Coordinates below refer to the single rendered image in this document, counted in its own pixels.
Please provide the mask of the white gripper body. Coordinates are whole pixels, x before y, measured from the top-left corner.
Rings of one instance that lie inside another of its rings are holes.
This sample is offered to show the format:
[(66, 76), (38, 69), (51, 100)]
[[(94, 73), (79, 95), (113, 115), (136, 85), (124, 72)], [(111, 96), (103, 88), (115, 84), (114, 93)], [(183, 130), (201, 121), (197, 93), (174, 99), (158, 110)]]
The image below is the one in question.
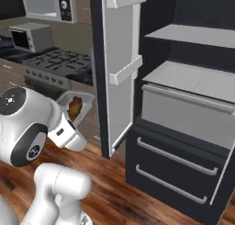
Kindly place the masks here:
[(79, 152), (87, 146), (87, 140), (78, 129), (73, 129), (68, 122), (68, 116), (62, 113), (62, 146), (74, 152)]

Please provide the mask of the brown chicken drumstick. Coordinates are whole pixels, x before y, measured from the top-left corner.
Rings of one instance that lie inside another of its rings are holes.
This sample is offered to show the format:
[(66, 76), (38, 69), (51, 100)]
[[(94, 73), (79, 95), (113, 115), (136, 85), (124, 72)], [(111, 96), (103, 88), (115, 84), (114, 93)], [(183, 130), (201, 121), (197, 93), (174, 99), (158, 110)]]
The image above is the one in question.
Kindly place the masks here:
[(83, 107), (83, 101), (81, 97), (75, 96), (69, 103), (69, 109), (67, 110), (71, 121), (74, 121), (80, 114)]

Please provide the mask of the clear grey tupperware container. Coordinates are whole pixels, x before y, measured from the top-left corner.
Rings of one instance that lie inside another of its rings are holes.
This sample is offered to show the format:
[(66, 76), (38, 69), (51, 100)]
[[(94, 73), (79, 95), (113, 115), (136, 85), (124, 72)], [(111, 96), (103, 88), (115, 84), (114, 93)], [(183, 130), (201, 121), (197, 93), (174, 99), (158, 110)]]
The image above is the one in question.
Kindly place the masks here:
[(82, 123), (86, 115), (89, 113), (93, 106), (93, 102), (95, 100), (95, 96), (91, 93), (86, 93), (82, 91), (66, 91), (64, 92), (58, 99), (57, 103), (61, 106), (61, 109), (64, 113), (67, 113), (69, 110), (69, 103), (73, 100), (73, 98), (81, 97), (83, 102), (83, 107), (80, 114), (76, 117), (73, 121), (73, 125), (78, 128), (79, 125)]

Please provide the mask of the black fridge door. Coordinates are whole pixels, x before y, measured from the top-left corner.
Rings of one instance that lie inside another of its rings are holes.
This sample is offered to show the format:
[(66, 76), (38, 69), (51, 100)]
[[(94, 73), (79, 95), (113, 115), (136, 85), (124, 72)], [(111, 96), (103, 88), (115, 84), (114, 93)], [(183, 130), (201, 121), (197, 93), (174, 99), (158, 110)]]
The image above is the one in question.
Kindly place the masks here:
[(91, 0), (94, 83), (102, 156), (110, 158), (133, 125), (140, 5), (146, 0)]

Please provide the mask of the silver microwave oven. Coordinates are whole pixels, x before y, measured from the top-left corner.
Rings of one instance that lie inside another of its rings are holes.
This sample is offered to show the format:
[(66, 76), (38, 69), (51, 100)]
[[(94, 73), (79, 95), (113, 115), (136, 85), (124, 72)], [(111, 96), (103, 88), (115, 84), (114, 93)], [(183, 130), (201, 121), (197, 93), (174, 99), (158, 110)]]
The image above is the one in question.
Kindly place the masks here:
[(26, 17), (76, 23), (76, 0), (23, 0)]

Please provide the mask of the silver gas range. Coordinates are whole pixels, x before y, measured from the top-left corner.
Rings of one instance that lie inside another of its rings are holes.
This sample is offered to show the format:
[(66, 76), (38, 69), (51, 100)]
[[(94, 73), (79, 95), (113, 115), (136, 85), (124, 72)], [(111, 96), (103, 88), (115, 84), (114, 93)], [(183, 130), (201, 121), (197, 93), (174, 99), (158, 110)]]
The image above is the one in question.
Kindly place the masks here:
[(65, 91), (90, 91), (93, 86), (91, 57), (77, 51), (53, 48), (22, 62), (29, 88), (56, 100)]

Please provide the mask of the black freezer drawer front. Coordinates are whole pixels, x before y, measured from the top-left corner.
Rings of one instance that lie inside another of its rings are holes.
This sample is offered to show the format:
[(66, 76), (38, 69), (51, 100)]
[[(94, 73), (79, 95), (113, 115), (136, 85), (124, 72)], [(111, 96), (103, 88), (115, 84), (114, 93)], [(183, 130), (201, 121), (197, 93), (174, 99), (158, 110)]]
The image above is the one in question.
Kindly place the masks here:
[[(168, 159), (160, 154), (151, 152), (137, 144), (137, 138), (173, 155), (185, 158), (186, 160), (200, 164), (208, 169), (218, 168), (215, 176), (198, 172), (190, 167)], [(146, 163), (158, 172), (162, 172), (175, 180), (181, 180), (184, 184), (195, 188), (211, 189), (218, 181), (225, 163), (225, 159), (212, 152), (204, 151), (186, 142), (169, 138), (159, 132), (150, 131), (141, 127), (135, 127), (129, 134), (128, 152), (136, 157), (141, 163)]]
[(209, 205), (208, 196), (206, 196), (206, 204), (197, 204), (193, 200), (183, 197), (180, 194), (175, 193), (173, 190), (168, 189), (165, 186), (161, 186), (160, 184), (153, 182), (151, 179), (138, 174), (135, 170), (136, 164), (139, 164), (143, 171), (177, 186), (196, 197), (202, 198), (203, 196), (206, 196), (204, 193), (201, 193), (190, 186), (183, 186), (178, 180), (150, 168), (145, 163), (138, 163), (131, 160), (126, 161), (126, 181), (128, 184), (135, 186), (140, 191), (160, 200), (162, 203), (182, 212), (186, 216), (201, 222), (203, 225), (218, 225), (225, 208), (224, 205)]

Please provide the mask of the silver toaster oven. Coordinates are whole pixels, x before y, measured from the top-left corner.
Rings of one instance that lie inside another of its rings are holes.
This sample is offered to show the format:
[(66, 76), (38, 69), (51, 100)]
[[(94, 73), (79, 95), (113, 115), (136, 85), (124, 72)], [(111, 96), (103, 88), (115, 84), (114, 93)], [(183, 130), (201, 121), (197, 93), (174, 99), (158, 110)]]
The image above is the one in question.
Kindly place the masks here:
[(40, 52), (54, 46), (52, 30), (49, 25), (38, 23), (26, 23), (11, 26), (14, 46), (29, 52)]

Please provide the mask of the black fridge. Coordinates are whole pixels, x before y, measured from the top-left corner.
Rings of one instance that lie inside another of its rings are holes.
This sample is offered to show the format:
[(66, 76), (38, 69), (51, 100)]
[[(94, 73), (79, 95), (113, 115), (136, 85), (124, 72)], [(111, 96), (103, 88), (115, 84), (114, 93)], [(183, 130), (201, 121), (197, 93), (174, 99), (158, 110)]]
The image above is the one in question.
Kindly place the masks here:
[(235, 190), (235, 0), (146, 0), (126, 180), (203, 225)]

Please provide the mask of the grey fridge crisper drawer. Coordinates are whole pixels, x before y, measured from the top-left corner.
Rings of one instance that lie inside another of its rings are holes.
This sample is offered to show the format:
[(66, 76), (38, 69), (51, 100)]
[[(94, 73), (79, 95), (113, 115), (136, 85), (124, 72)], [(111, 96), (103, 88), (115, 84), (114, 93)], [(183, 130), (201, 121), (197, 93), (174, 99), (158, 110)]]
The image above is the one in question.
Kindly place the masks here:
[(156, 84), (142, 87), (141, 117), (226, 149), (235, 145), (235, 106)]

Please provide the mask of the grey fridge shelf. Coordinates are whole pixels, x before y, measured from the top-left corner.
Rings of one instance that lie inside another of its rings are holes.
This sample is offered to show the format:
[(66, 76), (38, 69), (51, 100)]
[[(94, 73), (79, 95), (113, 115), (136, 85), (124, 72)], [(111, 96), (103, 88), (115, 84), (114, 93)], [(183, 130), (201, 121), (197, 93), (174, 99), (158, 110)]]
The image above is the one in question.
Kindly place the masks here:
[(235, 49), (235, 30), (230, 29), (171, 24), (153, 31), (148, 37)]
[(143, 80), (235, 103), (235, 73), (164, 62)]

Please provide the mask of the tan wall cupboard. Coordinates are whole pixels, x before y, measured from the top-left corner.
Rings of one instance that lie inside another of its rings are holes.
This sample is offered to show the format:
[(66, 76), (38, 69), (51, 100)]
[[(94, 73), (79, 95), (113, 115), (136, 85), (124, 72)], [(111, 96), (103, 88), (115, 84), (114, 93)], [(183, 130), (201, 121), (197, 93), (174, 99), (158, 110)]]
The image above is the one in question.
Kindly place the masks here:
[(77, 19), (80, 23), (91, 24), (90, 0), (76, 0)]

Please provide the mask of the dark wall cupboard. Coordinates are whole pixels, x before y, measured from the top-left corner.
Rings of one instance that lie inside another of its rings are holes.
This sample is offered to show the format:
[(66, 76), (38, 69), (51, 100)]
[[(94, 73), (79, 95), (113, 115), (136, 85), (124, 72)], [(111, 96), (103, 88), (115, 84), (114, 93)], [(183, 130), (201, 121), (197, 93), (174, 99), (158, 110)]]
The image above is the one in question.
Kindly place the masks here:
[(0, 20), (26, 15), (23, 0), (0, 0)]

